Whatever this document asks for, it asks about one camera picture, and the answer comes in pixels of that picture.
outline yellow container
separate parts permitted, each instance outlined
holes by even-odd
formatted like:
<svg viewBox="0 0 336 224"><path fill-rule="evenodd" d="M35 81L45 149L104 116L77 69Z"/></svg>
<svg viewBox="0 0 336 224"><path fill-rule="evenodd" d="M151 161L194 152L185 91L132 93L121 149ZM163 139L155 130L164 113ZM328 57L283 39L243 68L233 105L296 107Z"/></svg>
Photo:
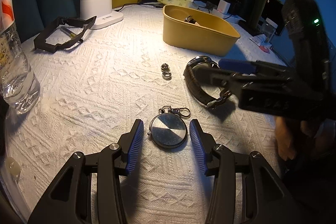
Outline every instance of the yellow container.
<svg viewBox="0 0 336 224"><path fill-rule="evenodd" d="M171 46L225 56L240 38L228 22L199 10L166 5L163 16L163 41ZM184 22L188 16L200 26Z"/></svg>

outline bottle cap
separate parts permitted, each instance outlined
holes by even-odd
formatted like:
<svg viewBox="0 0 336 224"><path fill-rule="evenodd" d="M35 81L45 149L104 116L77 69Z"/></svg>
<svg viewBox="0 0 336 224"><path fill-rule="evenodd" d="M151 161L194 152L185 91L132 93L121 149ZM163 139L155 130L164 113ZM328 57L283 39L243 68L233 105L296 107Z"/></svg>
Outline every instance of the bottle cap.
<svg viewBox="0 0 336 224"><path fill-rule="evenodd" d="M271 24L275 29L278 27L277 23L274 21L270 20L269 18L266 18L266 22Z"/></svg>

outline small jar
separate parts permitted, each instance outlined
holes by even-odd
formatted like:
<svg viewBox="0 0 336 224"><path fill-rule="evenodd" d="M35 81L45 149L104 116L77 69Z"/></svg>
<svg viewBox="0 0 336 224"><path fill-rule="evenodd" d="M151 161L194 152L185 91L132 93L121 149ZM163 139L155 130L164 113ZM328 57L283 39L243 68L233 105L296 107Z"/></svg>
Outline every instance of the small jar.
<svg viewBox="0 0 336 224"><path fill-rule="evenodd" d="M269 18L266 18L266 22L264 22L264 24L261 26L260 32L262 32L266 36L267 42L271 41L277 27L278 25L275 22L273 22Z"/></svg>

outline silver ring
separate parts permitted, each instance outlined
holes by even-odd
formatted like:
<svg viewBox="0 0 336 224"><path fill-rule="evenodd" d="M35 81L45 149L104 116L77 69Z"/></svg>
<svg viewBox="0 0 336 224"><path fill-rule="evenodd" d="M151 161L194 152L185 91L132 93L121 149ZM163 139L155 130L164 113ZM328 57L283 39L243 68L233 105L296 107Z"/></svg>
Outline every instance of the silver ring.
<svg viewBox="0 0 336 224"><path fill-rule="evenodd" d="M169 80L171 78L171 73L169 71L163 71L162 72L162 78L164 78L165 80Z"/></svg>
<svg viewBox="0 0 336 224"><path fill-rule="evenodd" d="M169 70L169 65L168 64L162 64L161 65L161 70L164 71L164 70Z"/></svg>

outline keychain clasp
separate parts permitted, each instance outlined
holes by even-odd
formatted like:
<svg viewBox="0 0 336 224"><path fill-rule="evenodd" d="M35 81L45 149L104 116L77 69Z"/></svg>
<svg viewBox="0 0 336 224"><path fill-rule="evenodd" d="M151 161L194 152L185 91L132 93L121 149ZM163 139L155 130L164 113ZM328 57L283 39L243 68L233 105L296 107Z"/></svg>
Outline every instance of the keychain clasp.
<svg viewBox="0 0 336 224"><path fill-rule="evenodd" d="M167 113L173 113L175 115L182 116L184 118L188 118L191 115L190 110L188 108L186 108L186 107L172 108L171 106L164 106L164 107L162 107L162 108L159 109L159 112L160 113L165 113L166 112L165 108L167 108ZM188 111L188 115L182 114L181 110L182 111L185 111L185 110Z"/></svg>

